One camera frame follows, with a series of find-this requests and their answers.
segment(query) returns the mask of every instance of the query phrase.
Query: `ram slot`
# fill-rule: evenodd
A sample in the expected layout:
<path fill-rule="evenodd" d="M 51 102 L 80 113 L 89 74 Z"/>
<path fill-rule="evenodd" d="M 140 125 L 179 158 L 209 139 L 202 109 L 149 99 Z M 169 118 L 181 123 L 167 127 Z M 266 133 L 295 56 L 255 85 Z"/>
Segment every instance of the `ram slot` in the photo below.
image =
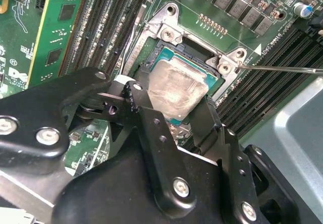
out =
<path fill-rule="evenodd" d="M 94 50 L 97 47 L 98 39 L 103 25 L 108 20 L 108 14 L 112 0 L 99 0 L 94 11 L 91 13 L 89 27 L 86 31 L 86 37 L 83 41 L 83 50 L 80 51 L 77 58 L 77 68 L 83 68 L 90 65 Z"/>
<path fill-rule="evenodd" d="M 315 38 L 290 29 L 279 44 L 263 57 L 260 65 L 281 67 L 319 67 L 323 47 Z M 218 107 L 221 120 L 239 137 L 251 130 L 295 90 L 309 75 L 272 71 L 251 71 L 236 91 Z"/>
<path fill-rule="evenodd" d="M 62 63 L 60 75 L 67 74 L 75 69 L 75 57 L 79 52 L 80 40 L 84 35 L 84 27 L 87 25 L 87 15 L 95 6 L 95 0 L 82 0 L 77 12 L 74 29 L 70 37 L 70 43 L 67 47 L 66 54 Z"/>
<path fill-rule="evenodd" d="M 120 23 L 120 19 L 124 14 L 128 0 L 116 0 L 112 5 L 109 20 L 104 26 L 102 36 L 100 38 L 100 45 L 94 51 L 94 58 L 92 59 L 91 66 L 102 68 L 102 64 L 105 63 L 104 59 L 109 52 L 109 43 L 112 38 L 114 29 L 117 28 Z"/>
<path fill-rule="evenodd" d="M 122 52 L 123 48 L 125 47 L 132 33 L 137 13 L 144 2 L 146 2 L 146 0 L 132 1 L 132 6 L 128 12 L 128 16 L 126 17 L 126 20 L 123 22 L 123 27 L 121 28 L 121 31 L 116 38 L 114 47 L 112 48 L 112 51 L 114 53 L 111 53 L 110 56 L 106 59 L 107 62 L 109 63 L 106 64 L 103 68 L 103 70 L 105 70 L 109 75 L 113 72 L 118 62 L 118 59 L 120 57 L 120 53 Z"/>

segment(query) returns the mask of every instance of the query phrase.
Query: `metal bolt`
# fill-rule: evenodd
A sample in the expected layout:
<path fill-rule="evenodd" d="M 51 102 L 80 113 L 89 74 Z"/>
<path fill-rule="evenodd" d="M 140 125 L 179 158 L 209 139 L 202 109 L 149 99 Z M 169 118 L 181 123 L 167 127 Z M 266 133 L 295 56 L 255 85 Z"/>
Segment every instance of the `metal bolt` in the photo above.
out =
<path fill-rule="evenodd" d="M 260 149 L 260 148 L 258 148 L 258 147 L 256 147 L 256 146 L 252 146 L 252 148 L 253 148 L 253 150 L 254 150 L 257 154 L 262 155 L 262 151 L 261 151 L 261 149 Z"/>
<path fill-rule="evenodd" d="M 9 135 L 17 129 L 17 123 L 11 118 L 0 118 L 0 135 Z"/>
<path fill-rule="evenodd" d="M 246 217 L 249 220 L 251 221 L 257 220 L 256 211 L 252 208 L 252 206 L 249 203 L 242 202 L 241 207 L 242 207 L 243 213 L 246 215 Z"/>
<path fill-rule="evenodd" d="M 190 188 L 188 187 L 188 184 L 181 179 L 175 179 L 173 183 L 174 190 L 176 194 L 178 194 L 181 197 L 187 197 L 190 193 Z"/>
<path fill-rule="evenodd" d="M 44 128 L 37 132 L 36 140 L 44 145 L 53 145 L 60 139 L 59 132 L 54 128 Z"/>
<path fill-rule="evenodd" d="M 232 136 L 234 136 L 234 135 L 235 135 L 235 133 L 234 133 L 230 128 L 228 128 L 228 132 L 229 132 L 229 134 L 230 134 L 230 135 L 232 135 Z"/>
<path fill-rule="evenodd" d="M 166 41 L 166 42 L 169 42 L 169 41 L 173 41 L 174 40 L 174 32 L 171 30 L 171 29 L 164 29 L 162 32 L 161 32 L 161 38 L 162 40 Z"/>
<path fill-rule="evenodd" d="M 142 87 L 141 87 L 141 85 L 140 85 L 140 84 L 134 83 L 134 84 L 133 84 L 133 87 L 135 87 L 135 88 L 136 88 L 136 89 L 138 89 L 138 90 L 142 90 Z"/>
<path fill-rule="evenodd" d="M 218 66 L 218 72 L 220 74 L 228 74 L 231 72 L 231 65 L 228 62 L 222 62 Z"/>
<path fill-rule="evenodd" d="M 106 79 L 106 75 L 102 72 L 96 72 L 95 73 L 96 77 L 98 77 L 99 79 Z"/>

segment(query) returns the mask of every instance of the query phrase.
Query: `capacitor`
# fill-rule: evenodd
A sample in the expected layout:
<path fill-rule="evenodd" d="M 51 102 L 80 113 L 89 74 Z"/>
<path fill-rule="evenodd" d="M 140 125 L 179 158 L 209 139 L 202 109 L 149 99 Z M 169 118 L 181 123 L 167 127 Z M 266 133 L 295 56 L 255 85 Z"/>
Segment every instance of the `capacitor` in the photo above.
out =
<path fill-rule="evenodd" d="M 311 6 L 305 5 L 302 2 L 296 3 L 293 7 L 293 13 L 300 18 L 308 18 L 313 12 Z"/>

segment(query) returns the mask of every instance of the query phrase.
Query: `green circuit board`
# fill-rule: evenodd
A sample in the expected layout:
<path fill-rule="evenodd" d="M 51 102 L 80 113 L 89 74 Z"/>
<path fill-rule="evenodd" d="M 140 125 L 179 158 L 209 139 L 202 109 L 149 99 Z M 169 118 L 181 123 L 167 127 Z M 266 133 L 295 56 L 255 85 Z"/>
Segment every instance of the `green circuit board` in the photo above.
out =
<path fill-rule="evenodd" d="M 42 8 L 39 8 L 39 1 L 42 1 Z M 124 45 L 124 38 L 130 30 L 125 26 L 122 27 L 121 24 L 131 24 L 132 17 L 126 18 L 126 14 L 129 8 L 132 9 L 132 16 L 138 12 L 135 8 L 135 6 L 141 5 L 138 1 L 8 0 L 7 5 L 7 0 L 0 0 L 0 12 L 2 12 L 0 14 L 0 76 L 3 76 L 3 79 L 0 80 L 0 97 L 6 97 L 27 87 L 50 81 L 58 77 L 59 74 L 72 72 L 77 68 L 76 65 L 79 64 L 79 61 L 83 61 L 85 66 L 108 69 L 108 72 L 110 71 L 110 65 L 107 65 L 109 60 L 118 61 L 116 66 L 112 67 L 112 76 L 115 76 L 120 70 L 122 60 L 120 60 L 121 57 L 118 58 L 120 48 L 114 48 L 113 45 L 114 43 L 118 43 L 120 47 Z M 136 50 L 134 46 L 147 22 L 162 7 L 172 2 L 176 3 L 179 8 L 179 25 L 182 28 L 222 53 L 229 53 L 237 47 L 243 47 L 247 51 L 245 64 L 256 64 L 294 23 L 297 16 L 293 13 L 293 6 L 297 2 L 304 2 L 304 0 L 262 0 L 262 3 L 267 6 L 274 5 L 275 7 L 268 15 L 265 14 L 263 4 L 259 3 L 255 6 L 252 4 L 252 0 L 244 1 L 249 7 L 256 9 L 264 18 L 268 18 L 272 22 L 266 32 L 257 31 L 255 26 L 247 26 L 241 18 L 236 19 L 230 15 L 228 9 L 220 9 L 219 5 L 214 5 L 214 0 L 146 0 L 145 9 L 134 32 L 128 54 Z M 124 5 L 122 10 L 118 10 L 119 2 Z M 308 4 L 311 5 L 313 11 L 319 12 L 322 10 L 323 0 L 312 0 Z M 116 15 L 116 20 L 106 27 L 107 34 L 110 34 L 111 37 L 108 40 L 104 38 L 105 48 L 99 45 L 99 40 L 95 41 L 96 37 L 101 36 L 103 21 L 106 21 L 104 13 L 99 14 L 100 17 L 96 17 L 95 14 L 91 15 L 93 12 L 99 12 L 104 5 L 106 6 L 104 8 L 106 15 L 109 13 Z M 97 45 L 92 48 L 84 47 L 86 50 L 81 49 L 81 53 L 75 50 L 77 52 L 75 55 L 79 57 L 77 60 L 73 50 L 78 44 L 78 36 L 83 33 L 73 34 L 73 32 L 82 28 L 81 23 L 84 22 L 95 25 L 85 32 L 88 32 L 90 39 L 93 39 L 91 43 L 97 43 Z M 90 41 L 84 37 L 81 43 L 87 45 L 90 44 Z M 135 75 L 139 65 L 150 57 L 156 44 L 156 39 L 147 39 L 130 69 L 129 76 Z M 96 55 L 99 55 L 99 60 L 96 60 L 95 56 L 89 57 L 91 49 L 94 49 Z M 218 100 L 218 104 L 221 104 L 225 95 L 234 90 L 234 86 L 241 82 L 246 73 L 242 72 L 236 78 L 233 87 L 227 89 L 222 98 Z M 223 79 L 218 78 L 212 91 L 214 92 L 222 83 Z M 72 140 L 72 145 L 66 156 L 66 167 L 76 171 L 78 164 L 82 163 L 88 154 L 95 154 L 100 140 L 102 137 L 105 138 L 104 131 L 107 128 L 106 123 L 95 124 L 99 130 L 92 131 L 89 128 L 82 130 L 78 132 L 79 139 Z M 99 136 L 90 137 L 94 132 L 99 133 Z M 105 147 L 108 145 L 108 139 L 106 139 Z M 102 154 L 100 159 L 105 159 L 108 152 L 100 152 Z"/>
<path fill-rule="evenodd" d="M 179 7 L 179 24 L 187 31 L 194 35 L 197 35 L 202 40 L 208 42 L 213 47 L 217 48 L 223 53 L 229 53 L 233 49 L 241 46 L 247 50 L 247 58 L 244 64 L 253 65 L 256 64 L 261 57 L 263 57 L 269 49 L 279 41 L 281 36 L 288 30 L 290 25 L 297 19 L 297 16 L 293 13 L 293 6 L 297 2 L 303 0 L 263 0 L 268 5 L 275 5 L 276 15 L 271 14 L 266 16 L 261 6 L 255 7 L 249 0 L 245 0 L 253 8 L 257 8 L 261 15 L 272 20 L 273 24 L 264 33 L 259 35 L 255 32 L 255 28 L 244 25 L 242 22 L 233 18 L 227 10 L 222 10 L 214 5 L 214 1 L 210 0 L 148 0 L 146 3 L 146 10 L 143 15 L 141 27 L 138 28 L 136 38 L 133 41 L 130 51 L 134 49 L 134 46 L 140 37 L 146 22 L 149 21 L 162 7 L 167 3 L 176 3 Z M 314 11 L 320 11 L 322 9 L 323 0 L 313 0 L 311 6 Z M 213 21 L 218 25 L 215 29 L 214 26 L 210 26 L 209 22 Z M 149 38 L 142 50 L 139 57 L 132 66 L 129 76 L 134 76 L 140 63 L 147 60 L 153 49 L 155 48 L 156 40 Z M 114 70 L 114 74 L 119 71 L 117 65 Z M 236 78 L 233 86 L 241 82 L 243 77 L 247 74 L 247 71 L 242 72 L 239 77 Z M 218 80 L 218 87 L 222 84 L 222 80 Z M 228 95 L 231 92 L 231 87 L 224 93 Z M 218 103 L 221 103 L 225 97 L 220 99 Z"/>
<path fill-rule="evenodd" d="M 4 97 L 58 76 L 80 0 L 38 1 L 9 0 L 0 14 Z"/>

